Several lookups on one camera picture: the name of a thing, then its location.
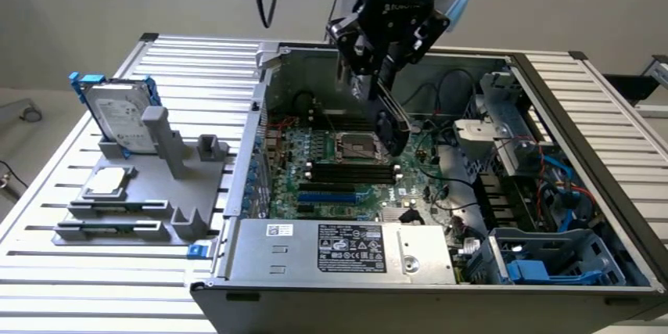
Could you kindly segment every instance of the circuit board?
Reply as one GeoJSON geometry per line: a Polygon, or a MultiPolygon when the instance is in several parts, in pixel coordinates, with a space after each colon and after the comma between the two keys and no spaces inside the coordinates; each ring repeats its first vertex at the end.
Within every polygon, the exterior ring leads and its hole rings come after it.
{"type": "Polygon", "coordinates": [[[440,177],[431,138],[412,135],[403,154],[392,157],[372,132],[315,130],[295,121],[268,131],[267,146],[272,165],[269,217],[397,221],[399,216],[413,208],[427,224],[447,222],[448,214],[437,212],[432,205],[443,184],[420,172],[421,168],[440,177]],[[316,175],[319,169],[328,175],[324,177],[327,184],[339,182],[336,177],[329,176],[337,173],[339,168],[352,171],[352,174],[341,177],[344,184],[331,186],[343,187],[345,194],[321,196],[321,192],[308,192],[307,195],[303,192],[305,186],[323,186],[316,179],[320,177],[316,175]],[[367,181],[369,176],[384,176],[385,172],[373,171],[385,171],[385,168],[392,170],[393,180],[367,181]],[[345,202],[324,202],[332,198],[345,202]]]}

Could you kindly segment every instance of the power supply label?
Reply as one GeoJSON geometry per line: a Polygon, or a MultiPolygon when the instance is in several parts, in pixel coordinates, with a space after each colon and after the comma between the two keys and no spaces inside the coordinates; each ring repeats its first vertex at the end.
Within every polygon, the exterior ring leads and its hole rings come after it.
{"type": "Polygon", "coordinates": [[[383,227],[319,224],[317,268],[325,273],[387,273],[383,227]]]}

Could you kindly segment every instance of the black chassis edge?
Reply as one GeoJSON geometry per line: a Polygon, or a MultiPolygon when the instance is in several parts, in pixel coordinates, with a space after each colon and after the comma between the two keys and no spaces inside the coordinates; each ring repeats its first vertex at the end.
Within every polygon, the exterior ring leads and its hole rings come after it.
{"type": "MultiPolygon", "coordinates": [[[[281,43],[281,47],[287,48],[321,48],[332,49],[336,47],[325,43],[281,43]]],[[[555,129],[564,137],[565,144],[575,154],[584,173],[592,180],[593,187],[599,191],[615,217],[623,226],[624,232],[628,234],[633,245],[636,246],[647,264],[649,265],[659,282],[663,286],[668,286],[668,249],[661,240],[656,236],[645,218],[640,215],[631,199],[624,193],[621,186],[611,175],[603,161],[600,160],[592,146],[587,142],[583,134],[568,113],[556,100],[552,90],[547,87],[543,78],[536,69],[531,65],[529,59],[519,52],[499,52],[499,51],[471,51],[471,50],[449,50],[447,48],[432,48],[428,53],[471,55],[472,57],[485,55],[497,56],[499,59],[511,58],[512,65],[520,70],[527,84],[536,94],[537,102],[545,109],[547,115],[555,124],[555,129]]]]}

